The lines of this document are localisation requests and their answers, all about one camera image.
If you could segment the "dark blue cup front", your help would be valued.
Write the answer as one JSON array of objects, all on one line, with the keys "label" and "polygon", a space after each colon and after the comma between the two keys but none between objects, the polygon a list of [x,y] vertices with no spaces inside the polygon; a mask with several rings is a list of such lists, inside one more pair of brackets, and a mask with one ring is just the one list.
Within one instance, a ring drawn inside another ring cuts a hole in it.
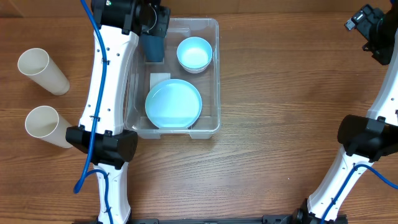
[{"label": "dark blue cup front", "polygon": [[148,62],[162,62],[165,55],[164,38],[152,35],[142,35],[140,38],[146,60]]}]

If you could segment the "light blue bowl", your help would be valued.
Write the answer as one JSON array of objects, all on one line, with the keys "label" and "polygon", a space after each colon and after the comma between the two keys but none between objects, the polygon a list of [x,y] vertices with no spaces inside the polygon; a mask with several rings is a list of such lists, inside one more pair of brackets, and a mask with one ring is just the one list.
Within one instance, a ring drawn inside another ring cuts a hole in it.
[{"label": "light blue bowl", "polygon": [[210,43],[201,37],[186,38],[177,47],[177,59],[181,66],[190,68],[208,66],[212,56],[213,49]]}]

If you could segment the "light blue plate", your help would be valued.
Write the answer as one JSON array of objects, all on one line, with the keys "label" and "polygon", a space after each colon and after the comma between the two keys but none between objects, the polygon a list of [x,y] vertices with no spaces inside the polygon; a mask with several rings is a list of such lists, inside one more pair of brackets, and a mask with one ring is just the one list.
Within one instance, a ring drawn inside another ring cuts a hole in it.
[{"label": "light blue plate", "polygon": [[148,93],[145,111],[158,128],[189,128],[199,118],[203,101],[198,89],[181,79],[169,79]]}]

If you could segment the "cream cup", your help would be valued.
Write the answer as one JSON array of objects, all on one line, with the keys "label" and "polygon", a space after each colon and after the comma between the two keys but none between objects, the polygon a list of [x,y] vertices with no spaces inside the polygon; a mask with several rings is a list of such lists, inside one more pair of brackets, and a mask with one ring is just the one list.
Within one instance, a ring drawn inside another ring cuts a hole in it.
[{"label": "cream cup", "polygon": [[73,147],[66,140],[67,128],[72,125],[51,106],[34,108],[25,119],[25,130],[34,138],[62,148]]},{"label": "cream cup", "polygon": [[70,82],[44,49],[26,50],[19,57],[17,67],[53,95],[63,95],[70,88]]}]

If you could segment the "cream cup front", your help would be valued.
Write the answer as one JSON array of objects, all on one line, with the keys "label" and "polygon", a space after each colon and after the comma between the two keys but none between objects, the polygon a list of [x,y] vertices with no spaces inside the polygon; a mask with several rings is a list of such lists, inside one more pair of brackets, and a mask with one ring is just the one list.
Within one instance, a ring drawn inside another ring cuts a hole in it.
[{"label": "cream cup front", "polygon": [[62,148],[73,147],[66,140],[67,128],[72,125],[51,106],[34,108],[25,119],[25,130],[34,138]]}]

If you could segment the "grey bowl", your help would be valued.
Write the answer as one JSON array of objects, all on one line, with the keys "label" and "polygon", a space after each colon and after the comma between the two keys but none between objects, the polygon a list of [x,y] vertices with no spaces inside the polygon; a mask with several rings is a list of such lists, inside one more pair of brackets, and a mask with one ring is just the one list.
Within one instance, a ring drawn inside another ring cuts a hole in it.
[{"label": "grey bowl", "polygon": [[200,68],[190,68],[190,67],[186,67],[184,65],[182,67],[188,73],[193,73],[193,74],[201,73],[201,72],[205,71],[206,68],[207,68],[207,66],[203,66],[203,67],[200,67]]}]

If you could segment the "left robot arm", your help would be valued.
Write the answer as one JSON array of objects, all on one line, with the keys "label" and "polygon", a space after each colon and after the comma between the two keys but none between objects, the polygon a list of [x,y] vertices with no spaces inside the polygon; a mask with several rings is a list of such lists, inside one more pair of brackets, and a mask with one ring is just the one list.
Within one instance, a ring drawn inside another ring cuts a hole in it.
[{"label": "left robot arm", "polygon": [[93,26],[94,59],[90,89],[78,125],[67,128],[66,140],[86,154],[78,194],[85,179],[96,174],[100,212],[95,223],[131,223],[127,170],[138,135],[124,127],[123,109],[129,72],[141,36],[154,45],[164,40],[170,9],[160,1],[109,0],[81,5]]}]

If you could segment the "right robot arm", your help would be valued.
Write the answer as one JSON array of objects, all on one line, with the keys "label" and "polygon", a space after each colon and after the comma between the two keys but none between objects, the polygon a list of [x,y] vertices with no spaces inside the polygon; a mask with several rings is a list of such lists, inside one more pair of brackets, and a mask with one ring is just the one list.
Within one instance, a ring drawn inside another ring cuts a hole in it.
[{"label": "right robot arm", "polygon": [[383,12],[363,6],[345,27],[367,40],[362,49],[388,67],[366,116],[348,115],[339,127],[339,151],[316,191],[283,223],[347,223],[338,211],[358,179],[383,156],[397,152],[397,1]]}]

